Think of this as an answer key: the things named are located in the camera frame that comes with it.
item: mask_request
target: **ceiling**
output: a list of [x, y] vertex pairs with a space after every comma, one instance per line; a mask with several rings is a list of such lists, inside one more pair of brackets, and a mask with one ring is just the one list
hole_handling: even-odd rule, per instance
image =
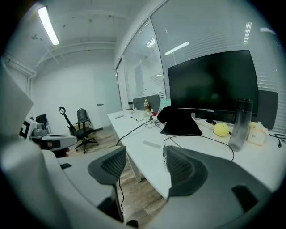
[[[24, 16], [6, 51], [28, 67], [69, 52], [114, 49], [130, 11], [146, 0], [46, 0]], [[37, 9], [47, 5], [59, 45], [53, 46]]]

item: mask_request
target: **glass wall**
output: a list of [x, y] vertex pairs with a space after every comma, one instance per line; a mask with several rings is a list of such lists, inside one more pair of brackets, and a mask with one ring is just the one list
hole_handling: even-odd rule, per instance
[[278, 93], [275, 131], [286, 131], [285, 51], [270, 25], [244, 1], [169, 0], [151, 16], [170, 98], [168, 68], [224, 51], [250, 50], [259, 90]]
[[128, 100], [158, 94], [165, 99], [164, 76], [153, 26], [147, 20], [123, 53]]

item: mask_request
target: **desk leg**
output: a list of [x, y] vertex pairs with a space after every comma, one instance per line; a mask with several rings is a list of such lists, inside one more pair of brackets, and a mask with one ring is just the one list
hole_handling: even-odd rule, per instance
[[139, 183], [139, 182], [141, 181], [141, 177], [140, 177], [140, 174], [139, 174], [139, 170], [138, 170], [136, 164], [135, 164], [135, 163], [132, 161], [132, 159], [128, 156], [128, 154], [127, 154], [127, 158], [128, 158], [129, 163], [130, 163], [130, 165], [131, 165], [131, 169], [132, 169], [133, 174], [134, 174], [134, 176], [135, 176], [135, 178], [136, 178], [136, 181]]

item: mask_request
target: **water bottle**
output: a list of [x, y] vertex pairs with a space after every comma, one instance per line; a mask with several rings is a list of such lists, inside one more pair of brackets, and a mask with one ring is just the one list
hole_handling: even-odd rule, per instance
[[236, 108], [236, 121], [228, 145], [233, 151], [238, 152], [242, 149], [249, 130], [253, 101], [250, 99], [238, 99], [236, 101]]

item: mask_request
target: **black monitor screen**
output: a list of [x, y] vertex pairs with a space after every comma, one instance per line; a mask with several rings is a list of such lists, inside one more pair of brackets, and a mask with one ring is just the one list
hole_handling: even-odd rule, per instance
[[168, 68], [171, 106], [234, 112], [236, 100], [253, 100], [258, 87], [249, 50], [221, 52]]

